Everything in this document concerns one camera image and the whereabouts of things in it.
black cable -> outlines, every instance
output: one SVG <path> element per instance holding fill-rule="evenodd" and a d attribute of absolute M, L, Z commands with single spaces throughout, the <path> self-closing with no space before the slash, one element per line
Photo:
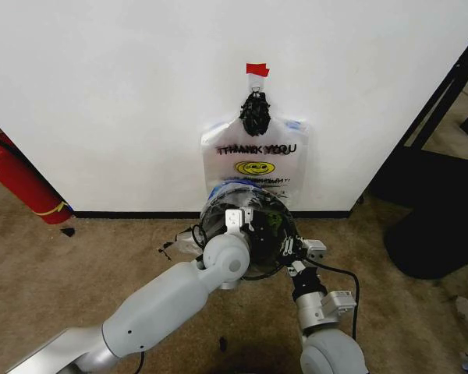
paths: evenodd
<path fill-rule="evenodd" d="M 195 228 L 198 228 L 200 230 L 200 234 L 203 236 L 203 240 L 204 240 L 204 243 L 201 244 L 197 238 L 196 238 L 196 234 L 194 232 L 194 229 Z M 200 247 L 201 249 L 204 249 L 204 247 L 206 246 L 206 243 L 208 242 L 207 240 L 207 236 L 206 236 L 206 231 L 199 225 L 199 224 L 195 224 L 193 226 L 193 230 L 192 230 L 192 236 L 193 236 L 193 239 L 194 239 L 194 242 L 197 244 L 198 247 Z"/>
<path fill-rule="evenodd" d="M 359 299 L 360 299 L 360 285 L 359 285 L 359 278 L 357 275 L 352 273 L 351 271 L 348 270 L 343 270 L 343 269 L 338 269 L 336 267 L 331 267 L 328 265 L 323 265 L 322 263 L 318 263 L 316 261 L 313 261 L 312 259 L 306 258 L 306 261 L 311 263 L 312 265 L 316 267 L 320 267 L 321 269 L 324 270 L 329 270 L 329 271 L 334 271 L 336 273 L 340 274 L 345 274 L 353 278 L 353 281 L 356 284 L 356 307 L 353 310 L 353 318 L 352 318 L 352 338 L 356 340 L 357 338 L 357 313 L 359 311 Z"/>
<path fill-rule="evenodd" d="M 245 281 L 251 281 L 251 280 L 252 281 L 259 281 L 260 279 L 265 279 L 265 278 L 272 277 L 274 274 L 279 272 L 280 269 L 282 269 L 283 267 L 284 267 L 284 265 L 278 265 L 276 268 L 272 269 L 268 273 L 261 274 L 261 275 L 255 275 L 253 277 L 241 277 L 241 279 L 245 280 Z"/>
<path fill-rule="evenodd" d="M 142 370 L 142 367 L 144 366 L 144 352 L 140 353 L 140 362 L 139 362 L 139 367 L 135 371 L 135 374 L 139 374 L 140 370 Z"/>

red fire extinguisher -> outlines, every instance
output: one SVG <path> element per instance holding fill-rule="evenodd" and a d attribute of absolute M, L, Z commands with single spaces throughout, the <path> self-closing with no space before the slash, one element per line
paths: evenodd
<path fill-rule="evenodd" d="M 48 224 L 60 224 L 71 210 L 21 157 L 12 140 L 0 134 L 0 182 Z"/>

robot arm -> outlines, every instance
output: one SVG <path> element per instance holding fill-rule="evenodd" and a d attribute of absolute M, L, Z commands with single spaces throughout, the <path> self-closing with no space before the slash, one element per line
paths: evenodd
<path fill-rule="evenodd" d="M 322 257 L 326 252 L 326 247 L 318 240 L 303 240 L 303 247 L 310 258 Z M 336 328 L 341 315 L 356 306 L 352 293 L 328 292 L 316 275 L 315 267 L 307 267 L 302 261 L 294 261 L 288 271 L 295 287 L 292 296 L 302 333 L 300 364 L 303 373 L 368 374 L 358 343 Z"/>
<path fill-rule="evenodd" d="M 130 295 L 101 326 L 62 332 L 8 373 L 99 372 L 111 368 L 120 358 L 151 349 L 199 312 L 213 290 L 231 288 L 245 274 L 250 264 L 249 246 L 240 230 L 245 223 L 250 224 L 250 214 L 245 210 L 226 210 L 227 232 L 207 243 L 202 259 L 177 263 Z M 310 258 L 326 250 L 319 241 L 303 243 L 305 256 Z M 355 306 L 351 293 L 328 293 L 315 269 L 299 260 L 296 250 L 293 238 L 289 238 L 283 256 L 295 285 L 303 372 L 367 374 L 357 343 L 335 328 L 339 317 Z"/>
<path fill-rule="evenodd" d="M 246 272 L 250 254 L 239 231 L 243 211 L 227 210 L 225 219 L 227 233 L 208 242 L 202 261 L 177 263 L 130 295 L 102 326 L 68 329 L 8 373 L 97 372 L 151 349 L 199 312 L 213 290 Z"/>

yellow smiley face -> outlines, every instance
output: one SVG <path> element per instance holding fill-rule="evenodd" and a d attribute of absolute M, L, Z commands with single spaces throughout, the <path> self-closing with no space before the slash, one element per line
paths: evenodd
<path fill-rule="evenodd" d="M 241 161 L 236 164 L 236 170 L 245 175 L 266 175 L 275 170 L 268 162 Z"/>

baseboard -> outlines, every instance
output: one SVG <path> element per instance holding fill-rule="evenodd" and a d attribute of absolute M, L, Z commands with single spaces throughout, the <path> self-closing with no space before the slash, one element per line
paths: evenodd
<path fill-rule="evenodd" d="M 200 212 L 101 212 L 101 211 L 75 211 L 77 218 L 110 218 L 110 219 L 197 219 Z M 328 211 L 294 211 L 295 218 L 348 218 L 348 210 Z"/>

